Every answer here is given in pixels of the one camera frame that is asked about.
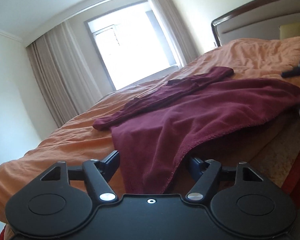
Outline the yellow green pillow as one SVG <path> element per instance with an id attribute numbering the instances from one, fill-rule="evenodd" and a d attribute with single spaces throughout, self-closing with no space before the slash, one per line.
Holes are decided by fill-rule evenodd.
<path id="1" fill-rule="evenodd" d="M 281 40 L 298 37 L 300 36 L 300 22 L 281 25 L 279 30 Z"/>

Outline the maroon long sleeve shirt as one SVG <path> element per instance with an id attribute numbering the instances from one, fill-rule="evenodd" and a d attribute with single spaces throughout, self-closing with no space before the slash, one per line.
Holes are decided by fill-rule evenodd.
<path id="1" fill-rule="evenodd" d="M 120 153 L 128 193 L 163 193 L 186 156 L 212 139 L 273 120 L 300 105 L 300 88 L 278 79 L 233 78 L 228 67 L 171 80 L 98 118 Z"/>

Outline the beige curtain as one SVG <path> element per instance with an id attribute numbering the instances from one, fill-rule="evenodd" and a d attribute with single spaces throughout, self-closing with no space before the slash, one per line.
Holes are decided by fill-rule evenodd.
<path id="1" fill-rule="evenodd" d="M 155 16 L 163 24 L 180 65 L 184 67 L 199 57 L 194 39 L 173 0 L 148 1 L 154 7 Z"/>
<path id="2" fill-rule="evenodd" d="M 37 38 L 26 51 L 39 89 L 58 127 L 102 98 L 68 22 Z"/>

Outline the dark wood padded headboard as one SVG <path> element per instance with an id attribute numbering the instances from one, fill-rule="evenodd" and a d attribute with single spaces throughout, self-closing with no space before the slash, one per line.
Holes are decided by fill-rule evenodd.
<path id="1" fill-rule="evenodd" d="M 277 40 L 280 27 L 300 22 L 300 0 L 253 0 L 211 22 L 217 46 L 239 38 Z"/>

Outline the beige right curtain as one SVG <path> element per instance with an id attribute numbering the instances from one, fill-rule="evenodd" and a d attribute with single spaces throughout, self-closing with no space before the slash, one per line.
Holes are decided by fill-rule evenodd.
<path id="1" fill-rule="evenodd" d="M 155 16 L 163 24 L 180 65 L 184 67 L 199 57 L 194 39 L 173 0 L 148 1 L 154 7 Z"/>

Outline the orange duvet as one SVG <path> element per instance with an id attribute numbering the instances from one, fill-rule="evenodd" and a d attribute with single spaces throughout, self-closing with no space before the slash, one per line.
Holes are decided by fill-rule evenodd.
<path id="1" fill-rule="evenodd" d="M 105 96 L 91 109 L 56 129 L 23 157 L 0 165 L 0 221 L 6 222 L 7 201 L 54 162 L 64 160 L 77 165 L 86 159 L 103 157 L 112 151 L 110 133 L 95 130 L 93 122 L 120 110 L 129 100 L 148 95 L 169 80 L 207 73 L 214 66 L 232 68 L 236 79 L 279 79 L 281 71 L 299 60 L 300 37 L 284 40 L 241 38 L 203 54 L 166 77 Z"/>

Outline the bright window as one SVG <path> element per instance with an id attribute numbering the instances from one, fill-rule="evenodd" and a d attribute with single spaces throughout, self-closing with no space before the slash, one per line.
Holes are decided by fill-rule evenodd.
<path id="1" fill-rule="evenodd" d="M 167 31 L 147 1 L 86 22 L 116 90 L 159 79 L 181 67 Z"/>

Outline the beige left curtain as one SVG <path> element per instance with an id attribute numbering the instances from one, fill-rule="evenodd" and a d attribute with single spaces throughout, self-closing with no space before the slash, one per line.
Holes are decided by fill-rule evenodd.
<path id="1" fill-rule="evenodd" d="M 58 127 L 102 98 L 68 22 L 37 38 L 26 51 L 39 89 Z"/>

